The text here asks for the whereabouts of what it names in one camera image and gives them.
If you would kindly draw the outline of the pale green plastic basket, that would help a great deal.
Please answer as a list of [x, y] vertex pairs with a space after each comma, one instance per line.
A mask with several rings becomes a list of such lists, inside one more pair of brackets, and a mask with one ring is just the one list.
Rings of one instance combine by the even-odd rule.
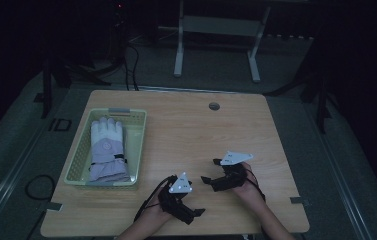
[[[91, 123], [101, 117], [112, 118], [123, 127], [124, 159], [127, 162], [128, 181], [98, 182], [90, 180], [91, 166]], [[84, 114], [79, 124], [69, 154], [69, 165], [64, 182], [78, 187], [116, 187], [120, 189], [135, 189], [142, 158], [142, 147], [147, 113], [145, 110], [125, 108], [94, 108]]]

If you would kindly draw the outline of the lilac ski glove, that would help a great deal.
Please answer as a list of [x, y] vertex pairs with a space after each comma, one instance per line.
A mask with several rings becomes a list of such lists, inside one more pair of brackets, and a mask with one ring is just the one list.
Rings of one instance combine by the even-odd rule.
[[113, 118], [101, 117], [91, 124], [91, 182], [130, 180], [124, 155], [123, 127]]

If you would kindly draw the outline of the dark device with red light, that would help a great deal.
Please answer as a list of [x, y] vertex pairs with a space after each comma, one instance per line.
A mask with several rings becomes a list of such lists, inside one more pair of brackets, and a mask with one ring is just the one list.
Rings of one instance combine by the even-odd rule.
[[114, 65], [124, 62], [127, 47], [127, 10], [123, 0], [109, 0], [113, 9], [113, 60]]

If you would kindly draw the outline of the person's right hand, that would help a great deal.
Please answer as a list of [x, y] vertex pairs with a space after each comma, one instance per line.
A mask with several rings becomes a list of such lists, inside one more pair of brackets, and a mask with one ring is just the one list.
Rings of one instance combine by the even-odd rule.
[[251, 166], [243, 163], [242, 166], [246, 170], [247, 178], [244, 183], [233, 189], [233, 192], [249, 207], [255, 208], [265, 204], [265, 197], [262, 193], [256, 176], [252, 172]]

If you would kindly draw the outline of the black floor bracket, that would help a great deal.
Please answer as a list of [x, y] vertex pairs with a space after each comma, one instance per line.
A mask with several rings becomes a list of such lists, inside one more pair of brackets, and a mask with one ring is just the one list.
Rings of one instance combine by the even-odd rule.
[[66, 132], [69, 131], [72, 126], [72, 121], [70, 119], [63, 119], [63, 118], [54, 118], [49, 127], [49, 131], [54, 132]]

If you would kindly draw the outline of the black metal stand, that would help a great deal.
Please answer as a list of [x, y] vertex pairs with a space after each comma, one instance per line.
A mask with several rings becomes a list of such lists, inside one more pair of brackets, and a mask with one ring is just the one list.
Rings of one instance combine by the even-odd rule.
[[317, 69], [300, 67], [291, 82], [276, 90], [265, 92], [264, 96], [280, 96], [300, 85], [305, 85], [300, 94], [300, 100], [303, 103], [312, 103], [314, 99], [317, 99], [316, 125], [319, 131], [325, 134], [325, 119], [331, 117], [327, 109], [327, 100], [329, 99], [327, 90], [328, 80], [328, 71], [324, 67]]
[[90, 82], [98, 85], [110, 86], [110, 83], [100, 80], [93, 73], [84, 70], [82, 67], [72, 63], [63, 57], [47, 57], [42, 66], [42, 87], [43, 91], [38, 93], [34, 99], [43, 105], [42, 119], [45, 119], [52, 109], [52, 78], [62, 79], [66, 68], [75, 71]]

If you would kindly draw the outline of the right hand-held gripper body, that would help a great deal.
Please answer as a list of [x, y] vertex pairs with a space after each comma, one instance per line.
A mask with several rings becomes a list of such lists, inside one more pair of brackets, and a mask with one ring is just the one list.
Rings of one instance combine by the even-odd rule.
[[221, 161], [224, 176], [212, 180], [212, 189], [218, 192], [241, 186], [247, 178], [242, 163], [253, 157], [254, 155], [249, 153], [228, 151]]

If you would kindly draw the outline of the white metal stand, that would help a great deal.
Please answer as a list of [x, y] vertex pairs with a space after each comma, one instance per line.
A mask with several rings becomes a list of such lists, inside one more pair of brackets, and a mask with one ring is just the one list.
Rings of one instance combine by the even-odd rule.
[[179, 18], [178, 18], [178, 42], [174, 64], [173, 75], [182, 76], [184, 60], [184, 33], [203, 33], [217, 35], [231, 35], [253, 37], [254, 44], [246, 52], [252, 81], [258, 83], [261, 81], [256, 55], [259, 49], [261, 39], [264, 36], [265, 27], [270, 15], [271, 7], [267, 6], [260, 20], [242, 20], [219, 17], [206, 17], [196, 15], [186, 15], [184, 11], [186, 0], [179, 0]]

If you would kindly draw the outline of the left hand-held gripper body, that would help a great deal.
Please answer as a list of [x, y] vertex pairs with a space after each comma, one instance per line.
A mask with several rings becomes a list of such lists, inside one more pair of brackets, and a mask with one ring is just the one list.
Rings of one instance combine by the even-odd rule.
[[172, 175], [158, 195], [160, 207], [164, 212], [171, 214], [182, 222], [191, 224], [195, 217], [195, 211], [187, 207], [182, 201], [191, 192], [191, 183], [185, 172], [180, 176]]

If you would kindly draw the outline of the person's left hand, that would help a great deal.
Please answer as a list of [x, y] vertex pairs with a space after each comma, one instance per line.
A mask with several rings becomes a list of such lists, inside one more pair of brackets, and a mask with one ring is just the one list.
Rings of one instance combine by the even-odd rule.
[[148, 202], [142, 216], [152, 223], [160, 225], [163, 225], [172, 219], [172, 215], [161, 208], [157, 193], [155, 193], [152, 199]]

